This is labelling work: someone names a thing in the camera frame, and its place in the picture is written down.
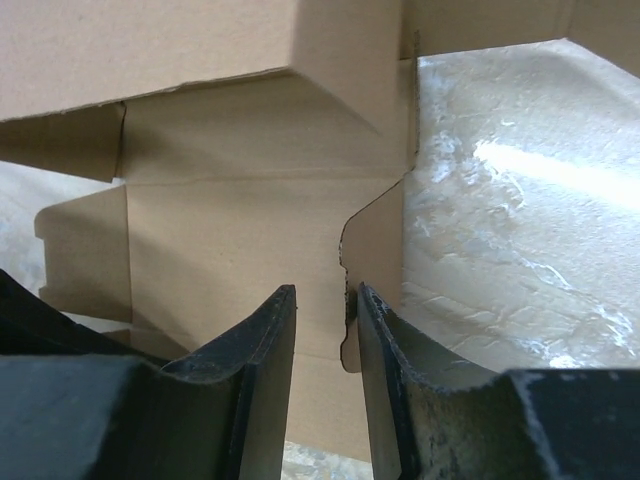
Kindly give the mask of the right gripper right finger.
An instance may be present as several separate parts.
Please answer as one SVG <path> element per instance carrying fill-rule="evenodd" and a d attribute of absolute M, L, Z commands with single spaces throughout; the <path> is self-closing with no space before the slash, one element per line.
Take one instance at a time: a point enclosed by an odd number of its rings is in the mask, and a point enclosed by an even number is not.
<path fill-rule="evenodd" d="M 635 479 L 635 369 L 470 362 L 400 318 L 368 285 L 358 334 L 377 479 Z"/>

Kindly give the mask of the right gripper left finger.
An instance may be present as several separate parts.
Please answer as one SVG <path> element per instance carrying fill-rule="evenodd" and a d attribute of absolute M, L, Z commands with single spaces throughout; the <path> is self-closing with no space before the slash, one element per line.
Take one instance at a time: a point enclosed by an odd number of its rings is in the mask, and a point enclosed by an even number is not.
<path fill-rule="evenodd" d="M 296 291 L 166 360 L 74 322 L 1 278 L 5 479 L 276 479 Z"/>

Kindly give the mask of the brown cardboard box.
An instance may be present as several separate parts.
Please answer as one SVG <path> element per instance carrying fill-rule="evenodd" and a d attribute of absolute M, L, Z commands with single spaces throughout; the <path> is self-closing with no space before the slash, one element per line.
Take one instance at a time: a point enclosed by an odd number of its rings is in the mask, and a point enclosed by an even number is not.
<path fill-rule="evenodd" d="M 401 298 L 424 55 L 567 39 L 639 71 L 635 1 L 5 1 L 1 157 L 109 182 L 35 217 L 39 295 L 174 356 L 297 290 L 286 437 L 370 457 L 355 289 Z"/>

